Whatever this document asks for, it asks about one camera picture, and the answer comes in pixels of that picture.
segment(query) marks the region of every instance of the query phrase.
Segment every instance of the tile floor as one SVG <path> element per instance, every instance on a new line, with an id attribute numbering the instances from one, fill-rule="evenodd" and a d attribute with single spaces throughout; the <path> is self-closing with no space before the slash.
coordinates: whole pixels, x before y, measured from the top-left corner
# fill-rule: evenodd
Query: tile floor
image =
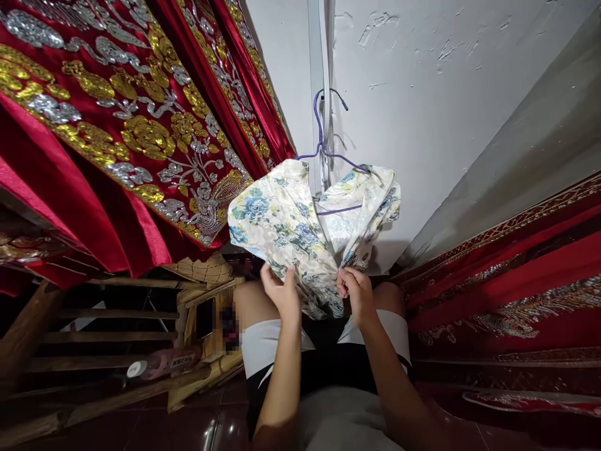
<path id="1" fill-rule="evenodd" d="M 525 433 L 478 425 L 447 414 L 427 402 L 453 442 L 462 451 L 535 451 L 540 447 Z M 85 449 L 86 451 L 247 451 L 248 401 L 244 374 L 224 387 L 191 398 L 171 415 L 167 396 L 151 398 L 117 412 L 26 443 L 17 451 Z"/>

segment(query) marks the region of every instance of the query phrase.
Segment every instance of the floral blouse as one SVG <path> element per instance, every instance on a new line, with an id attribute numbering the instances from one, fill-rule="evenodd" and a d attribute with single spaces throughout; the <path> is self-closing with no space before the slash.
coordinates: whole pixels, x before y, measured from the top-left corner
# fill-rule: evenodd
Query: floral blouse
<path id="1" fill-rule="evenodd" d="M 394 171 L 363 165 L 353 169 L 314 202 L 309 165 L 286 160 L 254 182 L 230 204 L 232 244 L 267 261 L 284 278 L 294 265 L 302 310 L 312 319 L 339 318 L 338 269 L 364 272 L 372 242 L 385 222 L 398 219 L 401 188 Z M 318 216 L 317 212 L 361 208 Z"/>

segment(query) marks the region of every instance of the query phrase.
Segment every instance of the plastic bottle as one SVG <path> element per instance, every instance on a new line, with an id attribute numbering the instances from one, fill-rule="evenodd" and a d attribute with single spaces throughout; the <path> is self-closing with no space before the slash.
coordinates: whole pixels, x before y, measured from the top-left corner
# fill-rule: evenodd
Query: plastic bottle
<path id="1" fill-rule="evenodd" d="M 152 380 L 172 373 L 187 370 L 202 357 L 202 349 L 177 348 L 153 352 L 145 360 L 135 361 L 127 369 L 127 377 Z"/>

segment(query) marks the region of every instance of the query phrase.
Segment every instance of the knee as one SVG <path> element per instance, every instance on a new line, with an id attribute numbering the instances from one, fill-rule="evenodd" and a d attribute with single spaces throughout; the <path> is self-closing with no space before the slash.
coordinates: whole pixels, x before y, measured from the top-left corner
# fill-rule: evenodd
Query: knee
<path id="1" fill-rule="evenodd" d="M 383 282 L 374 290 L 376 308 L 394 312 L 406 318 L 405 298 L 403 290 L 391 282 Z"/>

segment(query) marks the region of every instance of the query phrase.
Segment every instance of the purple wire hanger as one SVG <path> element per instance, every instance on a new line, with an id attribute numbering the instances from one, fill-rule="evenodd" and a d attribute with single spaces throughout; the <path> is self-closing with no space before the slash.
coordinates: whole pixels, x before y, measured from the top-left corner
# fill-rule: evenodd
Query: purple wire hanger
<path id="1" fill-rule="evenodd" d="M 338 98 L 340 99 L 340 101 L 342 102 L 342 106 L 344 107 L 344 109 L 346 111 L 349 110 L 349 107 L 346 106 L 346 102 L 344 101 L 344 99 L 342 98 L 342 96 L 340 95 L 340 93 L 338 91 L 336 91 L 333 88 L 330 88 L 331 91 L 334 91 L 336 93 L 336 95 L 338 96 Z M 321 121 L 319 120 L 319 113 L 317 112 L 317 99 L 319 98 L 319 95 L 323 92 L 323 89 L 320 89 L 319 91 L 317 91 L 317 94 L 315 94 L 315 98 L 313 99 L 313 112 L 315 113 L 315 119 L 317 120 L 317 127 L 319 128 L 319 141 L 317 143 L 317 148 L 315 150 L 315 153 L 308 153 L 307 155 L 299 155 L 298 157 L 296 157 L 296 160 L 302 160 L 303 158 L 314 158 L 316 156 L 319 155 L 319 152 L 322 152 L 325 156 L 327 157 L 334 157 L 334 158 L 341 158 L 344 161 L 346 161 L 349 165 L 353 166 L 355 169 L 360 170 L 361 172 L 365 173 L 365 174 L 370 174 L 369 169 L 365 169 L 364 167 L 358 166 L 355 163 L 353 163 L 352 161 L 350 161 L 348 158 L 346 158 L 343 155 L 338 155 L 336 153 L 327 153 L 325 151 L 324 148 L 324 131 L 323 128 L 321 126 Z M 319 212 L 317 213 L 317 215 L 328 215 L 328 214 L 333 214 L 333 213 L 341 213 L 341 212 L 345 212 L 345 211 L 349 211 L 349 210 L 355 210 L 358 208 L 361 208 L 362 205 L 356 205 L 354 207 L 347 207 L 347 208 L 343 208 L 340 210 L 327 210 L 324 212 Z"/>

